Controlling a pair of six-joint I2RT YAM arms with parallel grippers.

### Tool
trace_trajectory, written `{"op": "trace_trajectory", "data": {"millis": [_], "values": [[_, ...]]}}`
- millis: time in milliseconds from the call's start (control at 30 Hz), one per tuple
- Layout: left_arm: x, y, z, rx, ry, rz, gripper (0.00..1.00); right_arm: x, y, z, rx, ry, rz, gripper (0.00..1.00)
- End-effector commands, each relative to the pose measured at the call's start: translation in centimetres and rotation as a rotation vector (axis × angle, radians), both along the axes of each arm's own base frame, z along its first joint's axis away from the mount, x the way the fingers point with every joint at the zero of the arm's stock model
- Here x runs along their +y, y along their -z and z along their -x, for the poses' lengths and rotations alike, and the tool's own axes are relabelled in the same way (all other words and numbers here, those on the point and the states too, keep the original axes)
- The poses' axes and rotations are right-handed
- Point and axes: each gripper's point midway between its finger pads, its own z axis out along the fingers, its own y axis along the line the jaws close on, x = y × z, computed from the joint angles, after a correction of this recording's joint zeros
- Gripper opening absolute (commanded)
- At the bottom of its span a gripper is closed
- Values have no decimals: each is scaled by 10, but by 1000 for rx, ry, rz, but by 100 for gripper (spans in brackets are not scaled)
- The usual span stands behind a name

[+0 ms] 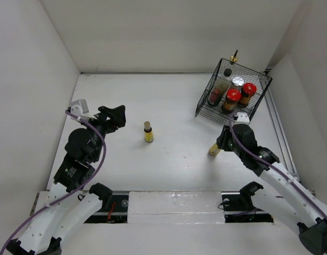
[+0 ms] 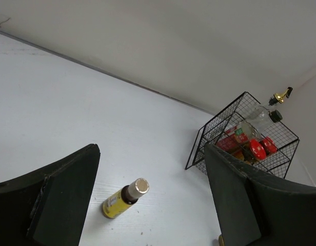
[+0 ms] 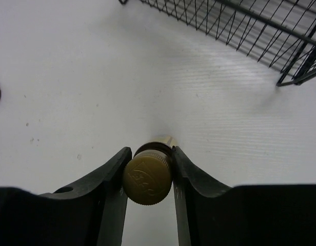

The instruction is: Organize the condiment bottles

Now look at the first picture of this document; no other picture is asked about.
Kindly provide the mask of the yellow bottle cork cap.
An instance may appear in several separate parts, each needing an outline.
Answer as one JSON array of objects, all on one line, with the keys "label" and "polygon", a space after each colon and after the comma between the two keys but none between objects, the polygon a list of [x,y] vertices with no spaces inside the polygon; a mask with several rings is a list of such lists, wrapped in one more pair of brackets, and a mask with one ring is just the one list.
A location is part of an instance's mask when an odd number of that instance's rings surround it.
[{"label": "yellow bottle cork cap", "polygon": [[209,155],[215,157],[219,154],[220,151],[221,149],[219,148],[218,144],[214,143],[209,149]]}]

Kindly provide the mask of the small yellow label bottle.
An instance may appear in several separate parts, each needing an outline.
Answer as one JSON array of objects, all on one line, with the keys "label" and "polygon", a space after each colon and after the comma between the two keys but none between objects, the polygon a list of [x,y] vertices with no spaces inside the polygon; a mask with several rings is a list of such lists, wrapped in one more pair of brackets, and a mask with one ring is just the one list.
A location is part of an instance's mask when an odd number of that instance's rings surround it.
[{"label": "small yellow label bottle", "polygon": [[144,139],[148,143],[153,142],[153,140],[154,140],[152,126],[149,121],[144,122]]}]

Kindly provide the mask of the black cap sauce bottle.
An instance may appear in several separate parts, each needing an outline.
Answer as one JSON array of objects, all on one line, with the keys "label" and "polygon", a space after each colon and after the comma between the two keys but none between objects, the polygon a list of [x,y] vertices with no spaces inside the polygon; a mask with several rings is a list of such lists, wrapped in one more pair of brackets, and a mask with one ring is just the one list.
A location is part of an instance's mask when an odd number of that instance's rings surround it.
[{"label": "black cap sauce bottle", "polygon": [[211,107],[216,107],[219,105],[223,95],[228,90],[230,86],[230,76],[232,74],[232,70],[230,68],[226,68],[223,74],[217,77],[212,91],[208,97],[208,105]]}]

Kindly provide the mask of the red lid chili jar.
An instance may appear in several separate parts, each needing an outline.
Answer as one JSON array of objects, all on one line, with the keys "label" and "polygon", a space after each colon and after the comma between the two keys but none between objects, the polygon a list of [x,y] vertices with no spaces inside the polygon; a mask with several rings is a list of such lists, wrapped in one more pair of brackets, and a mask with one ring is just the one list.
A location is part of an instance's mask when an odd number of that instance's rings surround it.
[{"label": "red lid chili jar", "polygon": [[241,98],[241,93],[235,89],[229,89],[225,96],[225,101],[221,106],[221,110],[225,114],[230,114],[234,111],[237,103]]}]

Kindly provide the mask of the red lid sauce jar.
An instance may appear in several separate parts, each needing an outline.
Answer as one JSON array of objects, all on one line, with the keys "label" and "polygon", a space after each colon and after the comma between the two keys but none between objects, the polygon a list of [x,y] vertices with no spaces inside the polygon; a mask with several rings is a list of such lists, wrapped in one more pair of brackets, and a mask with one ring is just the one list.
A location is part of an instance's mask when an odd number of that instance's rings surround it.
[{"label": "red lid sauce jar", "polygon": [[245,108],[249,105],[251,98],[257,91],[257,87],[253,83],[245,83],[241,89],[241,98],[237,103],[241,108]]}]

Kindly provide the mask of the silver lid white jar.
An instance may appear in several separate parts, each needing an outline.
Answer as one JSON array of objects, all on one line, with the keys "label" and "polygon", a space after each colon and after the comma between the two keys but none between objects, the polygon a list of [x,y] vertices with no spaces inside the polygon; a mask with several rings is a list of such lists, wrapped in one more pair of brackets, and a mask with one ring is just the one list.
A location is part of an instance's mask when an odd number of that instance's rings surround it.
[{"label": "silver lid white jar", "polygon": [[244,85],[244,79],[239,76],[235,76],[231,80],[229,89],[235,89],[235,90],[241,92],[243,85]]}]

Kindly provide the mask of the clear glass oil bottle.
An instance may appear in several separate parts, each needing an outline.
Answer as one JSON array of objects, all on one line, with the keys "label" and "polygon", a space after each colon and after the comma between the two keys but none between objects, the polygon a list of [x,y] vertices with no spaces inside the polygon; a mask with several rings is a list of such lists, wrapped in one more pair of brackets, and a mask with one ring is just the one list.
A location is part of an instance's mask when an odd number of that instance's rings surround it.
[{"label": "clear glass oil bottle", "polygon": [[237,54],[238,50],[236,50],[235,53],[229,58],[229,63],[224,70],[224,75],[226,78],[231,78],[231,76],[235,73],[236,63],[238,61]]}]

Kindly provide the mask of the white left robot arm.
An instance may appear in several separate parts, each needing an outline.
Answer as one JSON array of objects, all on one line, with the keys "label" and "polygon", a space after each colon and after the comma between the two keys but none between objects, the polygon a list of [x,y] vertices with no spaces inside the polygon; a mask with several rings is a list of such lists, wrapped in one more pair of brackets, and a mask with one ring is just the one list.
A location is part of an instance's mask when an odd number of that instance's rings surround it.
[{"label": "white left robot arm", "polygon": [[65,112],[82,127],[68,136],[66,155],[54,175],[42,208],[26,219],[8,238],[0,254],[61,254],[64,242],[98,210],[107,210],[113,191],[101,183],[82,189],[101,169],[107,152],[105,137],[126,124],[125,106],[100,106],[89,114],[83,101]]}]

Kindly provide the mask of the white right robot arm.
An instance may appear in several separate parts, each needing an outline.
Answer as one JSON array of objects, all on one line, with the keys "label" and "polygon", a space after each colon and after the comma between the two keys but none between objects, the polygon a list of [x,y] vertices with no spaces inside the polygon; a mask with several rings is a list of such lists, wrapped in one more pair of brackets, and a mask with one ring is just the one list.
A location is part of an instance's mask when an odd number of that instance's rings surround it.
[{"label": "white right robot arm", "polygon": [[257,144],[247,124],[225,125],[217,138],[220,150],[233,152],[243,165],[272,186],[279,196],[251,182],[240,189],[245,209],[261,209],[288,226],[311,254],[327,253],[327,205],[312,195],[268,148]]}]

